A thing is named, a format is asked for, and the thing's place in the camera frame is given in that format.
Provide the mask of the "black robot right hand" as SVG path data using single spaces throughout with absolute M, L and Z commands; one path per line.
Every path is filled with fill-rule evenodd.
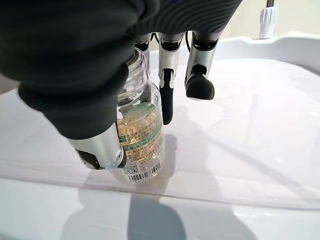
M 3 0 L 0 72 L 92 169 L 123 168 L 118 94 L 138 37 L 217 36 L 238 0 Z

